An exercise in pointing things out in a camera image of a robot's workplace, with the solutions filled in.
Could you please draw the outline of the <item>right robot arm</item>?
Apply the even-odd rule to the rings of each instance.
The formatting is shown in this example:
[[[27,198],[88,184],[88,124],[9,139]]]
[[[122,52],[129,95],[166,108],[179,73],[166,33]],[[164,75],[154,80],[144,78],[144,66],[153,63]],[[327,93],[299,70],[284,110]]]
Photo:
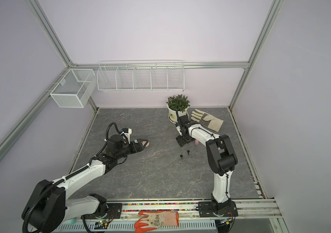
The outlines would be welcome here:
[[[236,203],[230,197],[230,179],[238,159],[229,136],[218,135],[205,129],[195,121],[190,121],[186,115],[176,112],[176,137],[180,147],[198,141],[206,148],[208,164],[214,173],[214,188],[209,202],[199,202],[196,209],[200,217],[231,217],[238,216]]]

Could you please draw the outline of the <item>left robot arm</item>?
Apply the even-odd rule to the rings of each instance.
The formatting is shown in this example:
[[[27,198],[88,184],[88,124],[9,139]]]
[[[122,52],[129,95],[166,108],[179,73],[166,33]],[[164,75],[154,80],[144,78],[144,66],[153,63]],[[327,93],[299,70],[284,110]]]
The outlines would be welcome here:
[[[33,226],[36,233],[51,233],[61,223],[79,216],[106,218],[109,214],[116,214],[101,195],[92,193],[84,198],[70,198],[80,188],[119,165],[120,159],[126,160],[129,155],[148,147],[147,139],[131,141],[132,130],[129,128],[116,128],[116,134],[110,136],[111,127],[117,127],[117,124],[109,124],[103,147],[86,165],[62,178],[42,180],[36,185],[22,213],[22,232],[29,232],[29,226]]]

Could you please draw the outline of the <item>pink earbud charging case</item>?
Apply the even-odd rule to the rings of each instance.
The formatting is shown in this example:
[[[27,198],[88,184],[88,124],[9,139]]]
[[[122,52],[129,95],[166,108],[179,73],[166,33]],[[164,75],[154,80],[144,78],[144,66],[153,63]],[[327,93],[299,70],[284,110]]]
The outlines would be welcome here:
[[[143,145],[144,147],[148,147],[148,146],[149,146],[149,142],[148,142],[148,141],[143,141],[143,142],[142,142],[142,145]]]

